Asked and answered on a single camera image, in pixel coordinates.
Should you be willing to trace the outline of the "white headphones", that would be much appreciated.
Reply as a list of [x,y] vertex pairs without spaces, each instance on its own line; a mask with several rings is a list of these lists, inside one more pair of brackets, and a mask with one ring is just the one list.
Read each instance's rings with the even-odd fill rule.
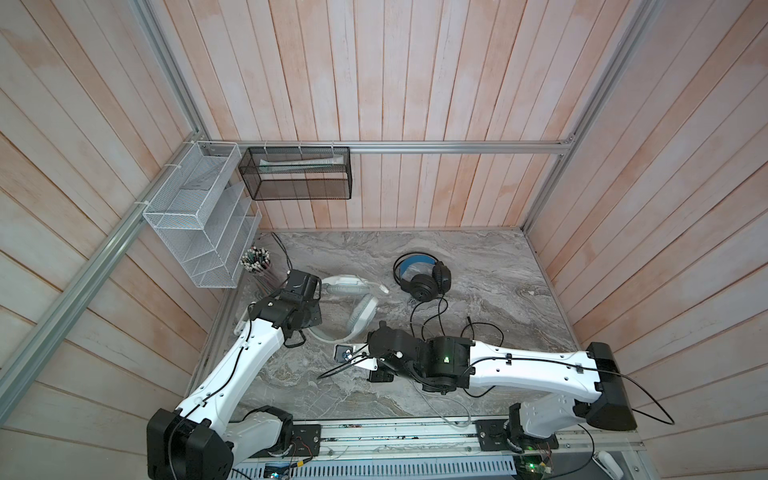
[[385,285],[356,275],[326,277],[319,306],[328,308],[321,323],[330,325],[331,335],[321,325],[309,327],[308,333],[327,344],[349,342],[368,328],[380,300],[389,294]]

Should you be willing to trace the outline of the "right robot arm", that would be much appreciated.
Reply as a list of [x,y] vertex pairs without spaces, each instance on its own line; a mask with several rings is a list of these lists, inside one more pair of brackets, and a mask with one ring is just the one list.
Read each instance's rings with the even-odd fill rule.
[[407,377],[427,392],[513,388],[542,398],[511,406],[510,439],[545,439],[581,422],[608,431],[632,431],[637,422],[609,345],[548,353],[516,350],[461,337],[420,340],[386,324],[369,333],[363,366],[371,382]]

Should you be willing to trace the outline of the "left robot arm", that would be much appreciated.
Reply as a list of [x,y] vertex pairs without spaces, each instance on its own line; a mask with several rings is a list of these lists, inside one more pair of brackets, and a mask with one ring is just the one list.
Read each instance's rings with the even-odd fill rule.
[[293,417],[286,411],[262,406],[240,421],[232,416],[269,358],[293,333],[321,322],[321,291],[319,277],[293,270],[280,288],[246,307],[237,340],[201,385],[149,420],[149,478],[225,479],[258,452],[291,451]]

